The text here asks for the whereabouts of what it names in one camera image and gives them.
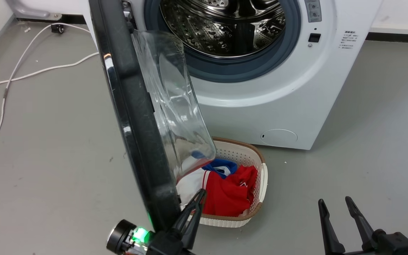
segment white cable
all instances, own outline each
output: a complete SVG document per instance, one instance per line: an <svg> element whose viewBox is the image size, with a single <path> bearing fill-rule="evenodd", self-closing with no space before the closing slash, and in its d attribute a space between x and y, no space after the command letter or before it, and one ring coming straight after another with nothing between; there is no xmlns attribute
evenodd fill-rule
<svg viewBox="0 0 408 255"><path fill-rule="evenodd" d="M7 93L9 92L8 88L9 88L9 86L10 86L10 82L11 82L11 81L21 80L21 79L27 78L27 77L29 77L29 76L33 76L33 75L36 75L36 74L40 74L40 73L42 73L42 72L45 72L45 71L48 71L48 70L52 70L52 69L57 69L57 68L62 68L62 67L69 67L69 66L78 65L79 63L83 62L84 60L87 60L88 58L90 58L90 57L95 56L95 55L98 54L98 53L93 53L93 54L87 56L86 58L83 58L82 60L78 61L78 62L75 63L75 64L69 64L69 65L63 65L63 66L50 67L50 68L46 68L46 69L37 71L37 72L32 73L32 74L28 74L28 75L25 75L25 76L22 76L22 77L18 77L18 78L16 78L16 79L13 79L13 75L15 74L15 72L16 72L17 69L18 69L18 65L20 65L21 60L23 59L24 55L25 55L26 52L28 51L29 47L31 47L32 43L36 40L36 38L37 38L42 32L44 32L46 29L50 28L50 27L53 26L53 25L58 25L58 24L61 24L61 25L64 25L64 26L73 27L73 28L76 28L76 29L81 29L81 30L84 30L84 31L86 31L86 32L89 33L89 30L84 29L84 28L81 28L81 27L77 27L77 26L74 26L74 25L71 25L71 24L53 23L53 24L50 24L50 25L46 26L46 27L45 27L44 29L42 29L38 34L36 34L36 36L34 36L34 38L32 39L32 41L29 43L28 47L26 47L26 49L24 50L23 54L21 54L20 59L18 60L18 62L17 62L17 64L16 64L15 68L14 68L13 71L12 71L12 74L10 75L10 78L9 78L7 81L2 81L2 82L0 82L0 84L3 84L3 83L6 83L6 82L7 82L7 85L6 85L6 88L5 88L5 92L4 92L4 96L3 96L3 103L2 103L2 105L1 105L0 130L1 130L1 126L2 126L2 124L3 124L3 119L4 119L5 100L6 100L6 98L7 98Z"/></svg>

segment green led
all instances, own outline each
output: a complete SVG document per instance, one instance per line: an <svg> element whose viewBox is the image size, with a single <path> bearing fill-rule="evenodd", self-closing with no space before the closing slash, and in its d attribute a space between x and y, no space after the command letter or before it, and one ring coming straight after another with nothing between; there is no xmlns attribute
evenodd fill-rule
<svg viewBox="0 0 408 255"><path fill-rule="evenodd" d="M147 243L149 241L149 231L143 229L142 227L138 227L133 232L133 239L136 243Z"/></svg>

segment beige plastic basket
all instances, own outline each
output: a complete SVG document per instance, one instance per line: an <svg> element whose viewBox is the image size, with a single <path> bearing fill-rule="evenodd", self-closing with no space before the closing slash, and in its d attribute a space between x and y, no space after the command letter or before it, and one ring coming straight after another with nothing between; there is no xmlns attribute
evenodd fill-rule
<svg viewBox="0 0 408 255"><path fill-rule="evenodd" d="M203 214L200 224L238 228L250 221L259 211L264 201L267 190L268 172L264 157L256 147L244 142L214 137L215 147L217 148L217 158L227 159L237 163L238 166L255 166L257 169L256 187L254 188L254 201L250 206L248 215L243 217L225 217Z"/></svg>

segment white washing machine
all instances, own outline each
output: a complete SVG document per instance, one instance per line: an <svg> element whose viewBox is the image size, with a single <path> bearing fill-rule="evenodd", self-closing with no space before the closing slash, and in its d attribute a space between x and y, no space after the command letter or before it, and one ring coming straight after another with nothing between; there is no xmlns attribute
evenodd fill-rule
<svg viewBox="0 0 408 255"><path fill-rule="evenodd" d="M139 30L172 32L185 44L212 136L309 150L381 2L132 0L121 5L131 8Z"/></svg>

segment label sticker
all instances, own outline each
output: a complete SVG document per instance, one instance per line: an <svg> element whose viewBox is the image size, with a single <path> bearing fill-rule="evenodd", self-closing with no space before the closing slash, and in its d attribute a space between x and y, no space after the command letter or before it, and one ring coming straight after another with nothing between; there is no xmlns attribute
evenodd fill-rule
<svg viewBox="0 0 408 255"><path fill-rule="evenodd" d="M339 49L351 50L355 45L355 42L358 40L358 35L355 31L345 31L343 38L339 45Z"/></svg>

